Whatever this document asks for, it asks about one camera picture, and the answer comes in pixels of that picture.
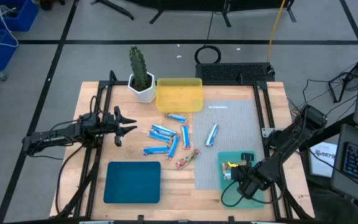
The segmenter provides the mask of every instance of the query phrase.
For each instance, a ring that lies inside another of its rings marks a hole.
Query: white pot
[[[134,74],[130,75],[129,81],[128,81],[128,88],[130,88],[136,96],[136,99],[140,103],[150,103],[155,98],[155,80],[154,75],[147,72],[147,74],[152,77],[152,86],[150,88],[143,90],[143,91],[137,91],[134,88],[131,87],[132,81],[135,78]]]

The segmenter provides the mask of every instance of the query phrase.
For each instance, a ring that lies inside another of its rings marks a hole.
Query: potted cactus
[[[147,72],[142,52],[132,46],[129,51],[132,71],[129,77],[128,87],[135,93],[137,101],[150,103],[155,98],[154,75]]]

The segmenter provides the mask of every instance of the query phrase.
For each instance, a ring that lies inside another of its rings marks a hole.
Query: floor
[[[30,31],[15,32],[21,44],[6,68],[8,79],[0,81],[0,204],[28,130],[43,131],[72,119],[81,82],[106,80],[110,70],[119,80],[127,80],[131,45],[143,51],[148,71],[157,78],[194,77],[194,53],[208,34],[210,12],[166,11],[151,25],[155,9],[111,1],[130,11],[135,20],[102,4],[66,0],[65,6],[39,11]],[[358,61],[358,0],[297,0],[292,10],[297,22],[283,12],[275,34],[281,41],[273,45],[272,65],[276,81],[284,82],[289,99],[300,105],[308,78],[330,80]],[[232,28],[215,14],[209,39],[221,49],[221,62],[266,61],[277,12],[231,12]],[[215,57],[205,50],[200,61],[212,62]],[[306,98],[327,89],[326,83],[310,83]],[[344,100],[355,94],[345,92]],[[325,113],[336,106],[328,93],[310,104]],[[351,104],[330,113],[329,124]],[[63,150],[52,148],[44,154],[62,157]],[[60,161],[51,159],[26,159],[5,222],[48,217],[60,166]]]

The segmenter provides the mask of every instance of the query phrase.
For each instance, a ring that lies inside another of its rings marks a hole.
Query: cactus
[[[129,58],[135,76],[134,88],[138,91],[145,90],[148,87],[149,77],[147,76],[146,63],[143,54],[136,46],[132,46],[129,51]]]

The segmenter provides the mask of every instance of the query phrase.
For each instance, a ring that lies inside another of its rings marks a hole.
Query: white paper
[[[321,160],[334,165],[337,145],[321,142],[313,146],[310,150]],[[310,158],[310,173],[312,175],[320,175],[324,177],[331,177],[333,174],[333,168],[327,164],[319,161],[309,152]]]

